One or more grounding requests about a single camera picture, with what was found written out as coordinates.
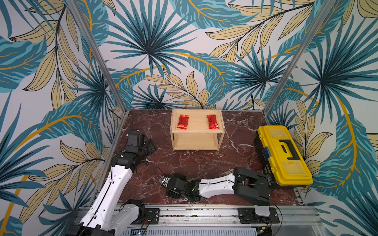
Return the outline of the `red tea bag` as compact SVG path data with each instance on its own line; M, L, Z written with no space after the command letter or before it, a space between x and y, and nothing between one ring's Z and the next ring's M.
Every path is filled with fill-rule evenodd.
M189 124L189 116L188 115L180 115L179 121L177 124L177 128L187 130Z
M216 115L207 115L209 129L219 129Z

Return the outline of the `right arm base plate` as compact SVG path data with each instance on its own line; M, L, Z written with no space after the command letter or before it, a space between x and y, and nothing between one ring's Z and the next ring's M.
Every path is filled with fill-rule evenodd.
M279 215L274 207L269 208L268 216L259 216L254 207L238 208L238 217L241 224L276 224L280 223Z

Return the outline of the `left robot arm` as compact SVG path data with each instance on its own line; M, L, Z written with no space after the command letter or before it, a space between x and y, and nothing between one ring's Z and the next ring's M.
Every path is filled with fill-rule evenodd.
M146 222L148 214L140 200L128 200L118 214L113 213L137 166L156 151L155 143L147 140L145 133L130 131L124 149L112 157L109 175L99 195L80 223L69 226L65 235L120 236L133 222Z

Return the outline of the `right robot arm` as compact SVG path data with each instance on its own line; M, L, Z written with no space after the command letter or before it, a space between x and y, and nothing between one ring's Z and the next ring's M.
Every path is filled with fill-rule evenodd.
M166 195L174 199L196 203L201 199L233 194L254 205L257 216L270 216L267 176L246 168L237 167L232 173L214 179L188 181L180 174L161 176L159 183L166 188Z

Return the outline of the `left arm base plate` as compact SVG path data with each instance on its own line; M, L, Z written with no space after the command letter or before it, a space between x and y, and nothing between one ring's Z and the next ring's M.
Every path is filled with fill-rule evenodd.
M138 218L131 223L132 226L134 225L157 225L159 222L159 214L160 209L159 208L146 208L143 209Z

